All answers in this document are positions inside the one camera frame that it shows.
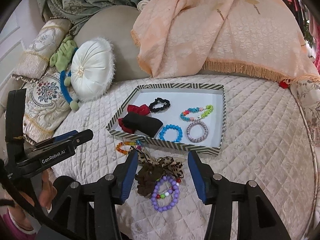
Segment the person's left hand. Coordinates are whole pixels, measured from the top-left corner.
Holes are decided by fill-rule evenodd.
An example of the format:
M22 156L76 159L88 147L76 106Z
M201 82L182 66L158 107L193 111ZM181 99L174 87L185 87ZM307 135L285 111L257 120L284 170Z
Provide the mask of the person's left hand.
M49 173L47 170L42 172L42 191L39 195L39 204L42 207L45 207L47 210L50 210L52 205L52 200L57 194L57 190L53 187L52 182L49 180ZM26 217L23 209L15 204L15 207L8 207L9 213L13 217L15 223L26 231L31 231L34 228L32 227L30 221Z

